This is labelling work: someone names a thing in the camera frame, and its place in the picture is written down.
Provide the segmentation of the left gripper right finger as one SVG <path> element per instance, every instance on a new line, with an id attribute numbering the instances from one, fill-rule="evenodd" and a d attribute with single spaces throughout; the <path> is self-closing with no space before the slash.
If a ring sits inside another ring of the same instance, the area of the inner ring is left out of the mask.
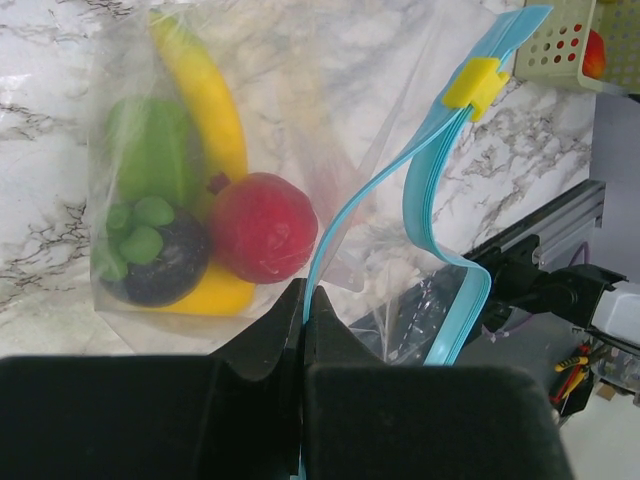
<path id="1" fill-rule="evenodd" d="M 323 289 L 306 324 L 306 479 L 569 479 L 545 394 L 506 367 L 389 366 Z"/>

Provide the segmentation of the dark purple toy eggplant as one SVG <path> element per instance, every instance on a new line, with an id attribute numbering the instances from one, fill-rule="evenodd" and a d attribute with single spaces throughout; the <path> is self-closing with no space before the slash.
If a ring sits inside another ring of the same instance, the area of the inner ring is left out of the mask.
<path id="1" fill-rule="evenodd" d="M 209 264 L 204 227 L 159 196 L 115 203 L 91 252 L 92 275 L 116 299 L 166 307 L 200 283 Z"/>

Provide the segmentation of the clear zip top bag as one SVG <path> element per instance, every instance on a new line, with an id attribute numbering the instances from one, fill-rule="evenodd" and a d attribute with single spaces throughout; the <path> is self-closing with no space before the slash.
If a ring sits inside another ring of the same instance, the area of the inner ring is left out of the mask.
<path id="1" fill-rule="evenodd" d="M 489 272 L 437 240 L 438 186 L 472 110 L 442 98 L 473 57 L 501 71 L 550 14 L 547 5 L 493 14 L 472 1 L 197 1 L 145 6 L 106 28 L 91 78 L 91 252 L 119 199 L 106 121 L 130 96 L 178 102 L 192 129 L 191 157 L 204 172 L 201 140 L 150 34 L 149 14 L 176 17 L 206 46 L 231 91 L 244 131 L 248 174 L 275 174 L 303 191 L 318 220 L 311 257 L 294 276 L 254 284 L 235 316 L 139 307 L 92 275 L 96 309 L 142 352 L 212 353 L 266 314 L 289 284 L 305 282 L 299 360 L 303 429 L 306 324 L 323 289 L 350 325 L 446 267 L 466 276 L 423 365 L 451 365 L 491 288 Z"/>

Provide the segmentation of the yellow toy banana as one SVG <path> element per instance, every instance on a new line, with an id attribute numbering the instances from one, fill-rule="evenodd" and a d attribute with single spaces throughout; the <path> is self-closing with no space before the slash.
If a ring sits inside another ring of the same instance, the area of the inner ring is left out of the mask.
<path id="1" fill-rule="evenodd" d="M 175 82 L 201 140 L 204 172 L 193 213 L 202 222 L 214 202 L 210 180 L 223 173 L 231 181 L 248 174 L 247 148 L 230 89 L 209 52 L 176 17 L 153 11 L 150 34 Z M 235 316 L 252 302 L 255 285 L 237 278 L 211 259 L 204 276 L 186 297 L 162 312 Z"/>

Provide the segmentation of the green toy pepper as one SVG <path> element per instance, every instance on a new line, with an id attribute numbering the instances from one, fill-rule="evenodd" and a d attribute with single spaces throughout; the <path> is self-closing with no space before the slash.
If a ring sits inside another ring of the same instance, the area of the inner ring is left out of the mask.
<path id="1" fill-rule="evenodd" d="M 120 200 L 159 196 L 183 208 L 195 204 L 199 176 L 191 157 L 191 122 L 178 102 L 126 97 L 111 108 L 106 137 Z"/>

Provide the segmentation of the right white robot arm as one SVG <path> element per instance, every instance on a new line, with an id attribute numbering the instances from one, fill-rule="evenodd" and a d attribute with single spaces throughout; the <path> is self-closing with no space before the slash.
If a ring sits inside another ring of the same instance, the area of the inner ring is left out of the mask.
<path id="1" fill-rule="evenodd" d="M 510 248 L 487 242 L 466 255 L 487 270 L 492 281 L 469 341 L 481 335 L 481 328 L 500 308 L 517 308 L 534 315 L 552 313 L 599 339 L 608 337 L 591 323 L 603 295 L 614 292 L 627 277 L 589 263 L 544 271 L 533 259 L 539 246 L 540 237 L 530 235 Z"/>

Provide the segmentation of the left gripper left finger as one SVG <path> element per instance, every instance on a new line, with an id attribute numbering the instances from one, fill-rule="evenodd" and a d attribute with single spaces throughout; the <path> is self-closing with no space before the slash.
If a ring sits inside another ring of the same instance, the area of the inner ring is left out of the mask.
<path id="1" fill-rule="evenodd" d="M 208 355 L 1 362 L 5 479 L 288 479 L 305 282 Z"/>

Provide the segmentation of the red toy tomato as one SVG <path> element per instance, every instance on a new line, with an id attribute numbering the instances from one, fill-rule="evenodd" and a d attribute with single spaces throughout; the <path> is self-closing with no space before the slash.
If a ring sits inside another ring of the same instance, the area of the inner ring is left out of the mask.
<path id="1" fill-rule="evenodd" d="M 208 233 L 218 263 L 254 284 L 284 281 L 306 265 L 318 220 L 303 191 L 265 172 L 235 182 L 220 173 L 208 190 L 214 194 Z"/>

